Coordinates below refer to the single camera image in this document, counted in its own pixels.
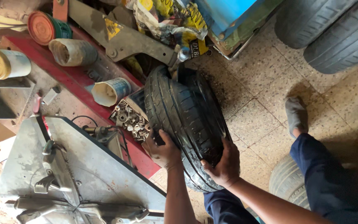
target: navy blue pants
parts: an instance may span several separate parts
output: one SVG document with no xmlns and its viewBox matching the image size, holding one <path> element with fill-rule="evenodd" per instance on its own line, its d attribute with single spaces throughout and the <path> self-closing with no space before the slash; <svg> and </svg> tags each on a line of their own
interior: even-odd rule
<svg viewBox="0 0 358 224">
<path fill-rule="evenodd" d="M 358 190 L 326 147 L 311 135 L 301 134 L 290 154 L 305 176 L 310 209 L 336 224 L 358 223 Z M 215 224 L 258 223 L 226 189 L 204 193 L 204 206 Z"/>
</svg>

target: orange lid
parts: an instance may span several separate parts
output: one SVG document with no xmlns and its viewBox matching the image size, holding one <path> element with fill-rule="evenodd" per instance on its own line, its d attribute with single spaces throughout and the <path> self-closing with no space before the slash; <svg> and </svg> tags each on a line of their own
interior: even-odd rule
<svg viewBox="0 0 358 224">
<path fill-rule="evenodd" d="M 43 12 L 32 12 L 29 15 L 27 27 L 33 40 L 41 45 L 48 45 L 51 40 L 55 39 L 55 28 L 52 21 Z"/>
</svg>

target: used tire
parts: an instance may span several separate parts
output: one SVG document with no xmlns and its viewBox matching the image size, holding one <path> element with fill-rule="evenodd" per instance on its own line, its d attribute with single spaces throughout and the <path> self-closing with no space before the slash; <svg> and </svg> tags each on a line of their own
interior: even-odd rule
<svg viewBox="0 0 358 224">
<path fill-rule="evenodd" d="M 358 64 L 358 3 L 307 47 L 304 57 L 323 74 Z"/>
<path fill-rule="evenodd" d="M 145 105 L 149 124 L 155 134 L 159 129 L 169 133 L 181 149 L 189 188 L 201 192 L 221 190 L 223 187 L 200 163 L 205 159 L 215 166 L 223 152 L 221 136 L 231 140 L 216 98 L 202 75 L 194 70 L 187 69 L 181 83 L 168 78 L 168 74 L 165 66 L 158 66 L 147 78 Z"/>
<path fill-rule="evenodd" d="M 287 0 L 280 9 L 275 33 L 291 48 L 308 46 L 357 0 Z"/>
<path fill-rule="evenodd" d="M 290 155 L 282 159 L 272 171 L 269 191 L 273 195 L 310 210 L 305 178 Z"/>
</svg>

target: person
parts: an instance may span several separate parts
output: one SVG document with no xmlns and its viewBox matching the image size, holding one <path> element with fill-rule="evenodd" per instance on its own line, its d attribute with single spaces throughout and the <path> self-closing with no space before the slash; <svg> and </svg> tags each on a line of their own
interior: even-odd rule
<svg viewBox="0 0 358 224">
<path fill-rule="evenodd" d="M 300 97 L 285 102 L 290 134 L 295 138 L 290 154 L 305 176 L 311 211 L 276 197 L 239 176 L 239 151 L 222 138 L 220 162 L 212 167 L 202 160 L 204 170 L 225 189 L 204 193 L 204 205 L 215 224 L 256 224 L 241 200 L 267 224 L 358 224 L 358 191 L 350 174 L 325 146 L 308 134 L 306 105 Z M 164 223 L 196 224 L 183 174 L 181 152 L 168 133 L 159 130 L 165 145 L 157 146 L 147 138 L 143 147 L 168 173 Z"/>
</svg>

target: foot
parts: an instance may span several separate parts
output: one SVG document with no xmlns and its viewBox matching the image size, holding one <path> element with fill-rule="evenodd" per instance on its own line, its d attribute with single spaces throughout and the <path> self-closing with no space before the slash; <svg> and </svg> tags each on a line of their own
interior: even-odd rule
<svg viewBox="0 0 358 224">
<path fill-rule="evenodd" d="M 288 97 L 286 99 L 285 112 L 287 113 L 291 137 L 296 139 L 300 134 L 309 131 L 306 105 L 300 96 Z"/>
</svg>

